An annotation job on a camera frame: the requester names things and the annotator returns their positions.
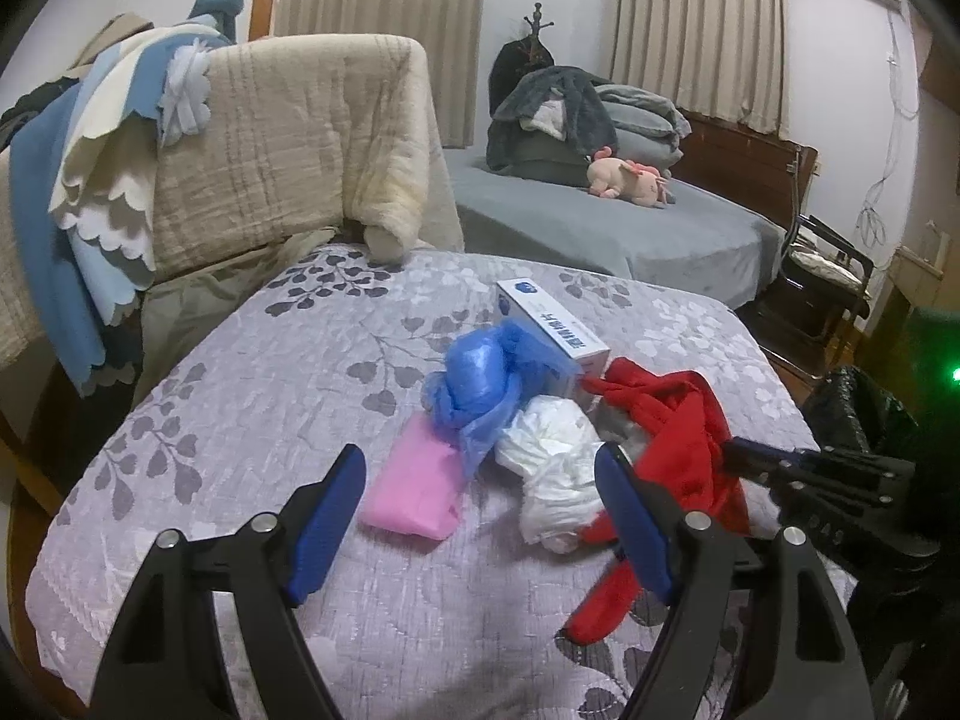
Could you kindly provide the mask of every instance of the pink cloth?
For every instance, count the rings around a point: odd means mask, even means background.
[[[438,439],[429,416],[417,412],[373,480],[360,521],[443,541],[460,523],[466,486],[459,450]]]

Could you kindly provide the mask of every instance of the white box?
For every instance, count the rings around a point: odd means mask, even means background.
[[[496,282],[496,314],[498,322],[503,317],[526,320],[525,324],[539,330],[546,343],[577,362],[582,372],[603,375],[610,348],[536,282],[528,278]],[[553,376],[544,394],[572,397],[577,386],[576,378]]]

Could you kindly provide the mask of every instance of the stuffed animal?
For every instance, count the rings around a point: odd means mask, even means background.
[[[597,197],[622,197],[646,208],[666,207],[666,179],[655,167],[647,167],[629,159],[616,159],[604,146],[593,156],[587,168],[590,194]]]

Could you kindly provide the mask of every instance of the floral bedspread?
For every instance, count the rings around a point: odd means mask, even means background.
[[[161,383],[70,493],[27,591],[45,664],[88,700],[110,626],[155,534],[232,533],[319,480],[347,442],[377,474],[424,376],[453,338],[493,319],[493,282],[531,277],[654,372],[699,370],[734,435],[814,446],[784,386],[721,303],[634,281],[482,255],[418,250],[406,266],[326,245],[253,296]],[[752,522],[775,528],[746,485]],[[610,556],[557,556],[520,537],[520,479],[481,466],[440,544],[354,522],[333,570],[296,611],[347,718],[618,717],[665,609],[649,595],[606,640],[562,633]],[[834,578],[843,591],[844,575]],[[263,717],[229,596],[216,598],[238,707]],[[719,716],[740,639],[728,609],[701,704]]]

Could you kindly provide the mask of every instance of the blue plastic bag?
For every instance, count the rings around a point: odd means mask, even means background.
[[[445,362],[444,372],[427,377],[424,400],[438,431],[459,445],[467,479],[517,411],[544,391],[547,377],[579,371],[515,319],[460,336]]]

